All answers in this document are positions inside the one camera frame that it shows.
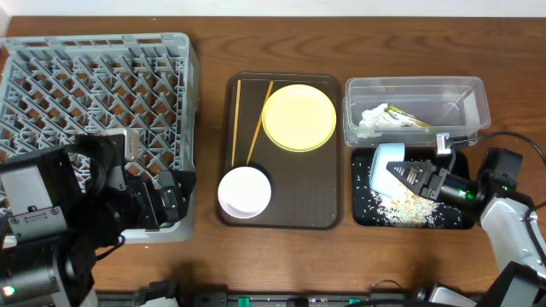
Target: white light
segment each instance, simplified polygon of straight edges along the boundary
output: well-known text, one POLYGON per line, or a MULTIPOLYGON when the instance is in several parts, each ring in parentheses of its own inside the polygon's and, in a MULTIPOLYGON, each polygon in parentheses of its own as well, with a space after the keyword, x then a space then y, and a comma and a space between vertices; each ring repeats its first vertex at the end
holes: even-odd
POLYGON ((10 297, 15 294, 15 289, 12 286, 7 286, 2 289, 4 297, 10 297))

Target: clear plastic container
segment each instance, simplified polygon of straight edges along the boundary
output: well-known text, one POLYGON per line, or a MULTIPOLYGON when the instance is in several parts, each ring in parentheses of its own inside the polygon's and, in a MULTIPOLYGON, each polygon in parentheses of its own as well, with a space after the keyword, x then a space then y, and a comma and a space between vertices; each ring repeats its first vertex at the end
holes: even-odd
POLYGON ((432 146, 437 133, 476 136, 491 124, 484 84, 477 77, 352 78, 347 81, 343 113, 345 141, 352 147, 385 142, 432 146), (362 113, 382 103, 430 126, 359 127, 362 113))

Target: dish rack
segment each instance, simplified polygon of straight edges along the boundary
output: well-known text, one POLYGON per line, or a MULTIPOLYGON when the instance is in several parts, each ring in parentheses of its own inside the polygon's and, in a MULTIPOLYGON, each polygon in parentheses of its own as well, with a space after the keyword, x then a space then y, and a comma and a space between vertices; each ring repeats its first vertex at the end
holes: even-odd
MULTIPOLYGON (((0 160, 74 142, 77 134, 129 127, 140 151, 126 169, 151 178, 171 168, 194 171, 199 62, 183 33, 7 38, 0 85, 0 160)), ((88 158, 72 156, 83 188, 88 158)), ((6 195, 0 190, 0 201, 6 195)), ((187 240, 188 215, 171 227, 128 229, 127 243, 187 240)), ((8 237, 6 244, 15 243, 8 237)))

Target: chopstick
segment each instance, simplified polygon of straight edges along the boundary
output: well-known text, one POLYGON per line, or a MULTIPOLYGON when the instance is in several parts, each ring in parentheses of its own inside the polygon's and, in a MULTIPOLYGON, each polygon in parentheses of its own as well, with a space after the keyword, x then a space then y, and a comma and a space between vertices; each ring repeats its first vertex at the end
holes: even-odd
POLYGON ((231 167, 235 163, 235 144, 237 143, 237 123, 239 122, 239 100, 241 99, 241 81, 237 80, 237 98, 235 100, 235 125, 233 127, 233 145, 231 147, 231 167))
MULTIPOLYGON (((269 89, 267 89, 267 95, 265 95, 264 99, 264 106, 267 100, 270 98, 271 88, 273 88, 273 81, 270 81, 270 87, 269 89)), ((262 125, 262 112, 264 111, 264 106, 262 106, 262 111, 259 113, 258 124, 256 125, 256 130, 254 131, 253 143, 250 145, 250 151, 248 151, 247 165, 248 163, 250 163, 250 157, 252 157, 253 155, 254 144, 256 143, 256 139, 258 138, 259 128, 262 125)))

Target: wooden table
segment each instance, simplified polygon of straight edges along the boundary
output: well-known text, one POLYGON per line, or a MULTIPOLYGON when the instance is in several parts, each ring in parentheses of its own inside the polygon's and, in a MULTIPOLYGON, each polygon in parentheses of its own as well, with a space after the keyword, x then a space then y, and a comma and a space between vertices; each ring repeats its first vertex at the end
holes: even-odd
MULTIPOLYGON (((497 277, 491 245, 470 230, 365 228, 351 216, 345 151, 345 217, 325 232, 242 229, 221 224, 218 184, 224 91, 237 72, 318 72, 352 77, 478 76, 492 125, 524 132, 546 148, 546 20, 454 18, 14 17, 9 36, 185 32, 201 63, 197 124, 197 212, 191 240, 124 246, 93 270, 98 290, 136 290, 177 277, 189 289, 365 292, 393 279, 410 288, 436 276, 465 292, 497 277)), ((546 170, 530 146, 498 137, 467 150, 475 174, 485 150, 525 156, 520 191, 546 200, 546 170)), ((546 229, 546 210, 540 212, 546 229)))

